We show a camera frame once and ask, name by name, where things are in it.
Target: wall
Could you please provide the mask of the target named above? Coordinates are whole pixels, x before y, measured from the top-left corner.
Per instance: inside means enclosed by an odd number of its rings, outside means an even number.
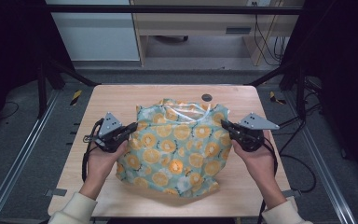
[[[47,4],[128,5],[127,0],[46,0]],[[139,61],[131,14],[52,13],[72,61]]]

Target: sweater cuff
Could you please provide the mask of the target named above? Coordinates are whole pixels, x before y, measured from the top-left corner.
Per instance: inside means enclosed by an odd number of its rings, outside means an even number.
[[[292,203],[289,201],[282,203],[270,210],[266,210],[262,213],[262,215],[267,223],[295,224],[304,221],[293,207]]]
[[[62,209],[62,211],[78,220],[90,220],[97,202],[75,192],[71,201]]]

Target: bag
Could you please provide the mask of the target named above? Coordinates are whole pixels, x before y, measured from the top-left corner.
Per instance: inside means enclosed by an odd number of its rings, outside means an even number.
[[[117,161],[117,178],[179,197],[198,197],[219,189],[214,176],[231,150],[221,119],[222,105],[200,105],[164,99],[137,106],[137,130]]]

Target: horizontal black pole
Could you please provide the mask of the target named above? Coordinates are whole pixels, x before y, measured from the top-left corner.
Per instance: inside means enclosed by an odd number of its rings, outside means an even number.
[[[212,6],[123,6],[123,5],[46,5],[26,6],[30,10],[73,13],[185,13],[301,15],[315,12],[302,7],[212,7]]]

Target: sleeve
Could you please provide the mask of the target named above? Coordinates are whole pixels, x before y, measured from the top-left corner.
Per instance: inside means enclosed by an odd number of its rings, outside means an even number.
[[[311,224],[301,218],[289,201],[266,210],[262,216],[268,224]]]
[[[96,205],[96,201],[76,192],[61,211],[57,211],[51,216],[48,223],[90,223],[90,218]]]

